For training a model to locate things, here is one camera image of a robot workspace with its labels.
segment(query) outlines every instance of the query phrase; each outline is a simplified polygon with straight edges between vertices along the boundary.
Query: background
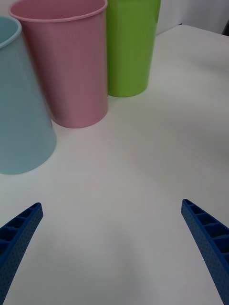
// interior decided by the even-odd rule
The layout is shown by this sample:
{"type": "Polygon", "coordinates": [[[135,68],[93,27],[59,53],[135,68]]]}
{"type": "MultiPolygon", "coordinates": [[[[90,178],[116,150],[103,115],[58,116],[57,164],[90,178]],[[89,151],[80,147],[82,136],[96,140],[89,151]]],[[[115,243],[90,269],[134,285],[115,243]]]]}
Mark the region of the background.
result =
{"type": "MultiPolygon", "coordinates": [[[[0,14],[14,0],[0,0],[0,14]]],[[[229,20],[229,0],[162,0],[157,33],[162,33],[178,24],[222,33],[229,20]]]]}

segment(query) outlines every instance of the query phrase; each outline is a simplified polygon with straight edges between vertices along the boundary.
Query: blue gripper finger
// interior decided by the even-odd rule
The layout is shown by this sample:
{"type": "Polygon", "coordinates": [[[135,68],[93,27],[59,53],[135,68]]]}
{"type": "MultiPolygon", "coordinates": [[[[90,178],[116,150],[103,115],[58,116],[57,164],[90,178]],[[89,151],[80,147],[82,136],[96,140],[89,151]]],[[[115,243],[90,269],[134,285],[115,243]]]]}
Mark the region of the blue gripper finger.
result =
{"type": "Polygon", "coordinates": [[[0,305],[42,217],[42,205],[35,203],[0,228],[0,305]]]}

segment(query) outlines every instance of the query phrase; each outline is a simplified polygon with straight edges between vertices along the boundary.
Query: green cup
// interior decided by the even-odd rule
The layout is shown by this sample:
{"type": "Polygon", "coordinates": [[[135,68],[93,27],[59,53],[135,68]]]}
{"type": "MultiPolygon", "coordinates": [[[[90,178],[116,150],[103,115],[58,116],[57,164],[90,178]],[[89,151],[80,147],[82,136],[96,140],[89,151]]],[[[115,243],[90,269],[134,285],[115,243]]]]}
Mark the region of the green cup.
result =
{"type": "Polygon", "coordinates": [[[127,97],[148,86],[160,0],[108,0],[108,94],[127,97]]]}

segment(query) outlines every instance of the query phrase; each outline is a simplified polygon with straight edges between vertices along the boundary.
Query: blue plastic part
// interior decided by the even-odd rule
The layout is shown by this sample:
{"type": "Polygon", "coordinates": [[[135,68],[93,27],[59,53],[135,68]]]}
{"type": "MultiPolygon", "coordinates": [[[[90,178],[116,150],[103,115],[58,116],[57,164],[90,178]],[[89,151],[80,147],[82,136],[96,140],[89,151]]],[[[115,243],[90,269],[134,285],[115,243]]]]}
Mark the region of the blue plastic part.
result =
{"type": "Polygon", "coordinates": [[[0,228],[0,305],[42,217],[42,205],[35,203],[0,228]]]}
{"type": "Polygon", "coordinates": [[[197,243],[224,305],[229,305],[229,228],[184,199],[181,213],[197,243]]]}

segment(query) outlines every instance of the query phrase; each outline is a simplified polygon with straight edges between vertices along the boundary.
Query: pink cup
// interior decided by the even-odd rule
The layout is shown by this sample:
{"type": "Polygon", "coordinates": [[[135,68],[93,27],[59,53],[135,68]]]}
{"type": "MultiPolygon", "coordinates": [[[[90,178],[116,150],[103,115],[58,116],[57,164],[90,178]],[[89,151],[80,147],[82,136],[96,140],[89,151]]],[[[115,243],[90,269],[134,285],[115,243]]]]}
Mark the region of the pink cup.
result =
{"type": "Polygon", "coordinates": [[[106,7],[107,0],[20,0],[9,8],[61,126],[90,126],[107,113],[106,7]]]}

